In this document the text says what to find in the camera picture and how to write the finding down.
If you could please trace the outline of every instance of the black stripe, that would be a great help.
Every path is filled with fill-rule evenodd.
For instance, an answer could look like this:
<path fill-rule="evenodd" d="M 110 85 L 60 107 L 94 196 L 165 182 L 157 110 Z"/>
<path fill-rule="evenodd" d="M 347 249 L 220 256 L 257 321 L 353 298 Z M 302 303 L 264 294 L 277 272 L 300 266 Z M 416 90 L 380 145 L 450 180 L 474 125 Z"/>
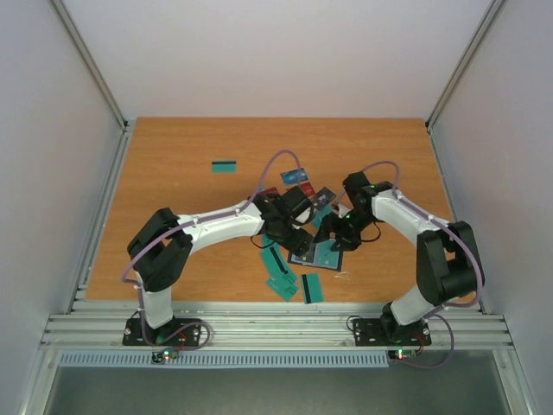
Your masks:
<path fill-rule="evenodd" d="M 344 252 L 341 251 L 339 252 L 338 254 L 338 266 L 336 267 L 336 271 L 337 272 L 341 272 L 342 271 L 342 259 L 344 258 Z"/>
<path fill-rule="evenodd" d="M 305 295 L 305 304 L 311 304 L 311 294 L 309 294 L 308 276 L 302 275 L 303 294 Z"/>
<path fill-rule="evenodd" d="M 236 161 L 229 160 L 228 162 L 211 162 L 211 164 L 236 164 Z"/>
<path fill-rule="evenodd" d="M 269 248 L 269 250 L 270 250 L 270 253 L 273 254 L 273 258 L 275 259 L 276 264 L 278 265 L 278 268 L 280 269 L 280 271 L 283 272 L 284 275 L 288 274 L 288 270 L 286 268 L 284 268 L 283 263 L 281 262 L 280 258 L 278 257 L 277 250 L 273 247 Z"/>

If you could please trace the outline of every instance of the orange wooden surface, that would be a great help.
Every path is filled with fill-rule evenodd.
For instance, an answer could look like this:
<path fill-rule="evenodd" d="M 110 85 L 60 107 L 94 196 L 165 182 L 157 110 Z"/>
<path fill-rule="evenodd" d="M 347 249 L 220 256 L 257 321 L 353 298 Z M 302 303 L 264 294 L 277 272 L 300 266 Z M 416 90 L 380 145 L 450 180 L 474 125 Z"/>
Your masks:
<path fill-rule="evenodd" d="M 319 190 L 335 193 L 343 179 L 368 163 L 399 163 L 399 188 L 435 215 L 449 217 L 428 135 L 421 119 L 371 118 L 140 118 L 111 206 L 87 299 L 135 299 L 119 282 L 129 260 L 126 246 L 159 208 L 195 214 L 244 200 L 264 165 L 280 149 L 297 153 Z M 211 173 L 211 161 L 234 159 L 237 173 Z M 264 182 L 283 186 L 280 173 L 295 167 L 278 159 Z M 393 179 L 392 167 L 367 172 L 371 181 Z M 292 265 L 297 274 L 318 272 L 325 301 L 386 302 L 415 283 L 415 248 L 383 224 L 381 239 L 344 255 L 343 273 Z M 374 230 L 367 229 L 370 238 Z M 187 262 L 175 300 L 282 301 L 265 285 L 259 250 L 248 238 L 209 246 Z M 301 289 L 294 301 L 303 301 Z"/>

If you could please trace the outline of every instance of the metal frame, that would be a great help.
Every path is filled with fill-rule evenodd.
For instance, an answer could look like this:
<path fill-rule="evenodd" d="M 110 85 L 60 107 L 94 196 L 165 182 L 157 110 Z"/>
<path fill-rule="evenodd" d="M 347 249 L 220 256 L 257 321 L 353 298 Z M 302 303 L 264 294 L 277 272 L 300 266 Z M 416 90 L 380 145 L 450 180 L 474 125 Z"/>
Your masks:
<path fill-rule="evenodd" d="M 135 123 L 135 121 L 129 122 L 128 126 L 119 136 L 118 144 L 111 159 L 110 168 L 95 209 L 95 215 L 92 218 L 92 223 L 86 236 L 86 244 L 80 255 L 78 270 L 73 279 L 74 289 L 72 295 L 67 299 L 66 305 L 63 307 L 66 312 L 71 311 L 73 300 L 79 296 L 79 289 L 86 287 L 86 284 L 88 284 L 88 278 L 91 275 L 92 266 L 98 254 L 99 243 L 104 233 L 105 222 L 107 221 L 119 177 L 123 170 L 124 159 L 129 149 Z"/>
<path fill-rule="evenodd" d="M 449 98 L 453 94 L 457 85 L 459 85 L 461 78 L 467 71 L 470 63 L 473 61 L 474 56 L 480 49 L 480 45 L 482 44 L 482 42 L 486 38 L 486 35 L 489 33 L 493 24 L 499 17 L 499 12 L 503 9 L 503 6 L 505 6 L 506 2 L 507 0 L 492 0 L 490 2 L 486 13 L 482 17 L 482 20 L 480 20 L 478 28 L 474 32 L 474 35 L 468 43 L 467 48 L 463 51 L 463 54 L 459 59 L 455 70 L 451 74 L 451 77 L 449 78 L 448 83 L 446 84 L 446 87 L 442 92 L 442 95 L 440 96 L 438 102 L 435 104 L 434 109 L 430 113 L 429 119 L 426 122 L 427 127 L 433 127 L 438 117 L 440 117 L 444 106 L 448 103 Z"/>
<path fill-rule="evenodd" d="M 110 107 L 111 112 L 113 112 L 113 116 L 117 120 L 121 129 L 124 131 L 124 129 L 127 126 L 127 121 L 124 119 L 123 113 L 119 109 L 119 105 L 117 101 L 115 100 L 115 98 L 113 98 L 110 88 L 105 83 L 102 73 L 96 66 L 96 62 L 94 62 L 94 59 L 92 58 L 92 55 L 88 50 L 88 47 L 86 46 L 85 41 L 83 40 L 82 36 L 77 30 L 77 27 L 75 26 L 75 23 L 73 22 L 73 19 L 71 18 L 71 15 L 67 10 L 66 5 L 63 3 L 62 0 L 48 0 L 48 1 L 52 5 L 52 8 L 54 9 L 55 14 L 60 18 L 61 24 L 67 31 L 67 34 L 69 35 L 69 38 L 73 42 L 73 45 L 77 48 L 77 51 L 79 52 L 81 59 L 83 60 L 86 68 L 88 69 L 88 72 L 94 79 L 94 82 L 96 82 L 96 85 L 98 86 L 100 92 L 102 93 L 102 96 L 104 97 L 105 102 Z"/>
<path fill-rule="evenodd" d="M 62 0 L 48 0 L 60 18 L 73 44 L 85 62 L 91 76 L 122 128 L 122 135 L 111 160 L 97 213 L 92 221 L 86 247 L 82 252 L 79 271 L 75 276 L 73 296 L 68 300 L 67 313 L 50 316 L 30 375 L 19 413 L 42 414 L 58 367 L 64 356 L 73 354 L 136 354 L 137 348 L 121 344 L 125 320 L 137 308 L 136 302 L 86 301 L 86 288 L 99 242 L 105 228 L 124 158 L 129 148 L 134 124 L 124 119 L 117 102 L 83 42 Z M 454 205 L 448 192 L 446 178 L 434 146 L 432 126 L 458 85 L 462 75 L 478 51 L 483 39 L 502 10 L 505 0 L 492 0 L 473 38 L 464 51 L 442 96 L 432 111 L 427 126 L 435 159 L 442 176 L 449 207 Z M 196 316 L 208 321 L 215 333 L 207 352 L 289 350 L 312 355 L 328 353 L 358 353 L 353 334 L 346 328 L 351 315 L 377 317 L 383 304 L 377 303 L 175 303 L 178 316 Z M 471 309 L 451 309 L 442 313 L 451 323 L 456 348 L 492 350 L 499 377 L 512 413 L 536 413 L 530 389 L 525 381 L 517 353 L 503 316 L 489 315 L 484 305 Z M 431 320 L 429 327 L 434 339 L 428 350 L 449 348 L 448 332 L 442 322 Z M 365 348 L 369 353 L 382 353 L 387 348 Z"/>

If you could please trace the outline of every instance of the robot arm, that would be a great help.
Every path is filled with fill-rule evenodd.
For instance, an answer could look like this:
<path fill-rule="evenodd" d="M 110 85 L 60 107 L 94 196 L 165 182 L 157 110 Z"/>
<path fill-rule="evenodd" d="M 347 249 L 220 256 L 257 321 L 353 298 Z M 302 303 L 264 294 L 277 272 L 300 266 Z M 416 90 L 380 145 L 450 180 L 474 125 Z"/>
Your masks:
<path fill-rule="evenodd" d="M 173 319 L 171 287 L 179 279 L 188 257 L 219 242 L 242 236 L 265 234 L 295 255 L 305 254 L 312 236 L 300 228 L 313 215 L 313 206 L 296 186 L 284 195 L 256 195 L 247 201 L 214 212 L 175 215 L 170 209 L 157 211 L 129 243 L 131 258 L 170 228 L 180 226 L 167 245 L 157 244 L 135 264 L 141 283 L 146 322 L 157 329 Z"/>
<path fill-rule="evenodd" d="M 425 220 L 420 215 L 422 209 L 405 202 L 401 192 L 394 194 L 390 183 L 371 184 L 362 171 L 349 175 L 343 184 L 353 209 L 339 205 L 338 213 L 323 218 L 315 243 L 334 233 L 336 242 L 332 250 L 353 251 L 362 243 L 363 229 L 383 221 L 416 246 L 416 284 L 405 295 L 386 304 L 380 318 L 390 342 L 410 332 L 410 325 L 417 324 L 435 307 L 476 290 L 471 262 L 433 221 L 455 233 L 480 266 L 474 234 L 467 223 L 449 223 L 432 216 L 433 221 Z M 447 259 L 446 252 L 454 252 L 454 258 Z"/>

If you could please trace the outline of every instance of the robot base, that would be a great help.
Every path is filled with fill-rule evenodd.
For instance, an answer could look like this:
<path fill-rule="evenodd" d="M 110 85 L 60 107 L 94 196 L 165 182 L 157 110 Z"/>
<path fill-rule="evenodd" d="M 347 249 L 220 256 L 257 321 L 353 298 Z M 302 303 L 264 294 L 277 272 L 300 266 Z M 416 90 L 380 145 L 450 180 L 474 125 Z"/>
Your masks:
<path fill-rule="evenodd" d="M 182 331 L 182 335 L 176 335 L 171 339 L 163 342 L 165 337 L 174 333 L 179 327 L 189 324 L 191 322 L 201 322 L 198 318 L 176 318 L 163 324 L 158 329 L 152 329 L 146 325 L 146 336 L 148 340 L 153 343 L 161 343 L 160 346 L 163 347 L 195 347 L 199 344 L 201 326 L 190 326 L 187 329 Z M 124 346 L 144 346 L 151 348 L 142 337 L 142 328 L 140 326 L 140 318 L 130 318 L 127 320 L 127 323 L 124 326 L 124 335 L 123 335 L 123 345 Z"/>
<path fill-rule="evenodd" d="M 379 318 L 352 319 L 355 346 L 421 346 L 416 337 L 424 341 L 424 346 L 432 344 L 428 324 L 414 322 L 402 327 L 401 333 L 396 333 L 394 341 L 390 341 Z"/>

